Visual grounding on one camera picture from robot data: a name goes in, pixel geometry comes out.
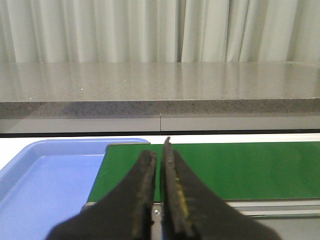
blue plastic tray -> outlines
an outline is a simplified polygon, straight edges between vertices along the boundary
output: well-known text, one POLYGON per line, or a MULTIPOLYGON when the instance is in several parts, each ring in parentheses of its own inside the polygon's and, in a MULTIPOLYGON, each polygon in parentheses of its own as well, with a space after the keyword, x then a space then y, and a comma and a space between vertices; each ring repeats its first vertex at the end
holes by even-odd
POLYGON ((106 147, 140 138, 44 140, 0 171, 0 240, 42 240, 86 203, 106 147))

gray countertop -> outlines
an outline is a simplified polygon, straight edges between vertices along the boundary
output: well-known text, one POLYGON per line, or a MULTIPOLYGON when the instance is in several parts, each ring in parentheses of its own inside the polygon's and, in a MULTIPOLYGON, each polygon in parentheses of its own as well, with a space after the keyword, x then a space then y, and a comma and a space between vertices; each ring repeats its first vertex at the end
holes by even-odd
POLYGON ((320 113, 320 61, 0 64, 0 119, 234 113, 320 113))

metal screw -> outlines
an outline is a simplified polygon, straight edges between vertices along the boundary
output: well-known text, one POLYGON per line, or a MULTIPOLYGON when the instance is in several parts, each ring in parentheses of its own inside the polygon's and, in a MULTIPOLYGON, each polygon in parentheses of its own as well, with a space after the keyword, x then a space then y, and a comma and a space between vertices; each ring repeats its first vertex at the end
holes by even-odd
POLYGON ((156 216, 158 216, 158 215, 160 214, 160 210, 159 210, 159 209, 155 209, 155 210, 153 211, 153 214, 156 215, 156 216))

green conveyor belt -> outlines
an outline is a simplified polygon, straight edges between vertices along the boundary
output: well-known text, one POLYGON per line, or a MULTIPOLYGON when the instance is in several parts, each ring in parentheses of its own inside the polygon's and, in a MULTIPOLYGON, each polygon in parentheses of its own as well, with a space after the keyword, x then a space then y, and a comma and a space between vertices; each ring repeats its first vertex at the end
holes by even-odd
MULTIPOLYGON (((154 200, 159 201, 162 146, 109 146, 88 202, 97 202, 114 188, 142 150, 157 152, 154 200)), ((173 148, 225 200, 320 198, 320 142, 173 144, 173 148)))

white curtain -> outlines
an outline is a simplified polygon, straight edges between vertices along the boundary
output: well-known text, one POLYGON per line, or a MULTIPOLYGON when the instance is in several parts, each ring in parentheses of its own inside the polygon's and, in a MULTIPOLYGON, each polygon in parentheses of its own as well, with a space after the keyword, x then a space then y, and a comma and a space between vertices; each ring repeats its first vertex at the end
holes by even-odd
POLYGON ((0 62, 320 60, 320 0, 0 0, 0 62))

